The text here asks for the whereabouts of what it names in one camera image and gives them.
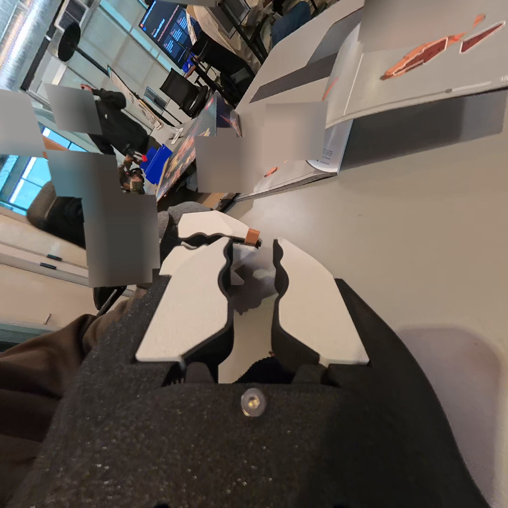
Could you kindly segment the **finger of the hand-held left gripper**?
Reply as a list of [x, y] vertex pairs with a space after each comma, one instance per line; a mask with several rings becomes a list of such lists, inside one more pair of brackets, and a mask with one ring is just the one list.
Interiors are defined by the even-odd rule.
[[177, 225], [179, 238], [195, 235], [211, 237], [221, 235], [245, 240], [249, 227], [243, 222], [217, 210], [184, 213]]
[[183, 243], [174, 247], [161, 264], [160, 276], [175, 276], [182, 270], [201, 270], [218, 262], [225, 247], [225, 238], [211, 244], [191, 247]]

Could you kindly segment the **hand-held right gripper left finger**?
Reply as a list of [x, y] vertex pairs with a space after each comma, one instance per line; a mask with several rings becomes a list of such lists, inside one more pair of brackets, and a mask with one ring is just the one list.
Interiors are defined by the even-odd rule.
[[167, 276], [169, 282], [136, 352], [138, 362], [189, 360], [199, 346], [232, 324], [221, 279], [229, 275], [232, 240], [224, 238], [224, 250], [213, 266]]

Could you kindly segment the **small blue bin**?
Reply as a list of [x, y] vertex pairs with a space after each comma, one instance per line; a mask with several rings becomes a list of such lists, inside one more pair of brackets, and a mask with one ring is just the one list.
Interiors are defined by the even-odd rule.
[[162, 144], [159, 149], [151, 148], [146, 155], [146, 161], [141, 164], [146, 179], [154, 185], [159, 184], [163, 168], [166, 162], [171, 158], [172, 151]]

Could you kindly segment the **colourful printed box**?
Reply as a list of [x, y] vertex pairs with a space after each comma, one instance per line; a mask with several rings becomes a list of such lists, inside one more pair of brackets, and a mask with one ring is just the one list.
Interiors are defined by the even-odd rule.
[[219, 92], [214, 92], [207, 99], [203, 110], [192, 120], [187, 130], [184, 130], [172, 155], [165, 163], [160, 182], [157, 186], [156, 201], [160, 202], [166, 195], [172, 193], [172, 188], [180, 183], [187, 170], [196, 160], [194, 138], [197, 136], [216, 136], [217, 129], [233, 129], [236, 136], [242, 135], [240, 119], [237, 112]]

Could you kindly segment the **grey instruction booklet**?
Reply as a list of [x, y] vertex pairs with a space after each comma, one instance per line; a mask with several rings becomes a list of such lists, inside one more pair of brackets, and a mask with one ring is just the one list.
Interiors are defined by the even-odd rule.
[[507, 1], [338, 1], [270, 51], [237, 111], [247, 134], [318, 101], [321, 158], [255, 169], [238, 201], [501, 133]]

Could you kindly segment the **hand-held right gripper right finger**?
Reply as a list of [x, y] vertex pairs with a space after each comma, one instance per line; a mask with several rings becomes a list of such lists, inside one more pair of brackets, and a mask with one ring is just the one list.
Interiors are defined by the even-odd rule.
[[333, 275], [287, 239], [273, 242], [272, 351], [286, 368], [366, 365], [365, 346]]

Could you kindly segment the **black office chair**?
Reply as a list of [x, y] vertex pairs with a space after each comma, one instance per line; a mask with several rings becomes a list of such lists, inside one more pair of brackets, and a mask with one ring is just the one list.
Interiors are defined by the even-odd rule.
[[196, 118], [200, 114], [209, 95], [207, 86], [191, 83], [174, 69], [170, 70], [160, 90], [190, 118]]

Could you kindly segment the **dark monitor screen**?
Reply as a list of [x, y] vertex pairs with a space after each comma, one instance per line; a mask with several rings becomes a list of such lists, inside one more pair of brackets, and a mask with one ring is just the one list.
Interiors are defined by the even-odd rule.
[[200, 25], [181, 4], [169, 1], [146, 1], [146, 4], [139, 29], [178, 69], [188, 73], [192, 48], [201, 33]]

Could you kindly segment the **person's brown trousers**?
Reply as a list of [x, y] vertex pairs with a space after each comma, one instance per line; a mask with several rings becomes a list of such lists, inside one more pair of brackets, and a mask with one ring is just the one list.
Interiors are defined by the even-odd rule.
[[1, 353], [1, 507], [39, 454], [61, 398], [110, 325], [147, 289], [101, 316], [83, 314], [65, 327]]

